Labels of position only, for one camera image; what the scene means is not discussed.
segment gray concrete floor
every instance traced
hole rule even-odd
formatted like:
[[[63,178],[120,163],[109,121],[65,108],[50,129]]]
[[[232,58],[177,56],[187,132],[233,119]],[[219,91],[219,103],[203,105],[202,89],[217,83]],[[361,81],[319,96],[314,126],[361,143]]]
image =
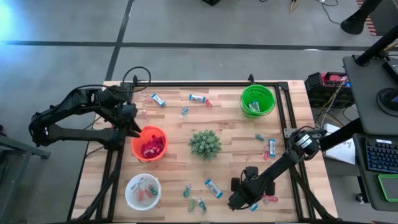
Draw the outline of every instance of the gray concrete floor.
[[[128,0],[3,0],[0,40],[115,42]],[[329,7],[341,22],[358,9],[355,0]],[[210,7],[200,0],[135,0],[124,42],[266,45],[370,46],[378,37],[365,29],[345,34],[330,23],[314,0],[221,0]],[[62,101],[74,87],[102,83],[113,47],[23,46],[0,44],[0,124],[9,137],[33,145],[27,125],[36,111]],[[252,73],[264,80],[304,80],[314,72],[342,72],[341,59],[360,52],[306,50],[157,49],[122,47],[112,80],[130,67],[147,67],[154,80],[242,80]],[[348,122],[335,111],[343,122]],[[356,116],[347,111],[348,116]],[[83,128],[93,114],[62,121]],[[57,142],[43,147],[47,161],[33,158],[19,188],[11,221],[65,221],[86,142]],[[328,171],[336,166],[328,166]],[[340,218],[393,222],[395,213],[377,212],[353,201],[354,177],[330,176]]]

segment wooden table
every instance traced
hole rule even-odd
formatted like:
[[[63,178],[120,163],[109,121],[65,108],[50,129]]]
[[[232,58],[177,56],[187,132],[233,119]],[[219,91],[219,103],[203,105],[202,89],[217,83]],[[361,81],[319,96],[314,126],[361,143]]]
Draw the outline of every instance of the wooden table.
[[[105,85],[118,85],[120,82],[105,82]],[[314,126],[312,112],[308,103],[303,81],[289,81],[290,96],[294,107],[297,126]],[[293,200],[292,185],[289,172],[284,172],[276,182],[277,203],[264,204],[258,202],[255,212],[241,210],[232,212],[228,206],[230,181],[239,177],[246,166],[258,166],[259,172],[268,168],[285,151],[284,139],[280,128],[278,108],[259,119],[247,119],[239,105],[240,95],[244,87],[149,87],[135,93],[132,99],[139,109],[136,122],[140,127],[154,125],[162,128],[169,138],[169,146],[163,159],[157,162],[140,163],[131,152],[131,138],[126,139],[123,164],[119,179],[118,194],[114,210],[114,222],[294,222],[297,221]],[[157,103],[146,103],[146,95],[158,94],[166,101],[165,108]],[[206,96],[213,104],[207,108],[204,104],[188,100],[189,94]],[[286,119],[289,119],[284,93],[282,102]],[[188,106],[189,112],[185,119],[179,118],[182,107]],[[148,119],[143,119],[141,110],[146,110]],[[95,123],[95,129],[109,127],[102,119]],[[191,155],[187,142],[193,133],[212,129],[221,138],[222,150],[212,161],[201,161]],[[255,133],[267,139],[275,139],[277,144],[276,159],[263,161],[262,142],[253,138]],[[99,143],[91,142],[88,152],[100,147]],[[98,151],[86,158],[80,185],[76,196],[72,218],[81,215],[98,193],[103,176],[106,151]],[[335,203],[326,174],[323,158],[318,153],[311,161],[305,162],[311,190],[320,203],[337,217]],[[157,177],[162,186],[162,197],[155,208],[146,212],[138,212],[130,208],[124,198],[127,183],[137,174],[148,173]],[[211,179],[224,192],[217,199],[204,185]],[[208,212],[202,214],[200,209],[187,212],[188,200],[182,197],[187,184],[193,186],[191,195],[205,200]],[[305,214],[305,199],[301,192],[300,198]],[[108,211],[109,197],[104,204],[104,214]]]

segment black keyboard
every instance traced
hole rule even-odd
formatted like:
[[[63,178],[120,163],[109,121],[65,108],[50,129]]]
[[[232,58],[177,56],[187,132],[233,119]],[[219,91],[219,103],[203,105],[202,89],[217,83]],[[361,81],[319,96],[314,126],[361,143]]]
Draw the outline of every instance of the black keyboard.
[[[398,174],[398,145],[378,139],[366,139],[368,169]]]

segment green succulent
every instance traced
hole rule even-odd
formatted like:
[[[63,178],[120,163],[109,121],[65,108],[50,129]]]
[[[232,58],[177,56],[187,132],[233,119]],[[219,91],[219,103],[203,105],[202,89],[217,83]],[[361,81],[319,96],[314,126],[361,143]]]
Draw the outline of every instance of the green succulent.
[[[191,146],[191,153],[203,160],[214,159],[221,151],[220,138],[213,130],[193,134],[188,145]]]

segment orange bucket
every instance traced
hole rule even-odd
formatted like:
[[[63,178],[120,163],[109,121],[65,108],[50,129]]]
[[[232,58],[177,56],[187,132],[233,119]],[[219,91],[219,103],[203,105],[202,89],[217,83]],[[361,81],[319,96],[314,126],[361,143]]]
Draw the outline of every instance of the orange bucket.
[[[156,126],[145,126],[142,129],[142,132],[139,133],[139,135],[140,135],[139,138],[132,139],[131,151],[140,161],[146,161],[146,162],[156,161],[163,157],[164,153],[166,152],[167,145],[169,144],[169,140],[167,139],[167,136],[163,130],[161,130],[160,128],[158,128]],[[151,141],[153,135],[156,137],[164,136],[164,139],[165,139],[164,149],[157,157],[152,158],[152,159],[145,159],[141,154],[141,147],[143,144]]]

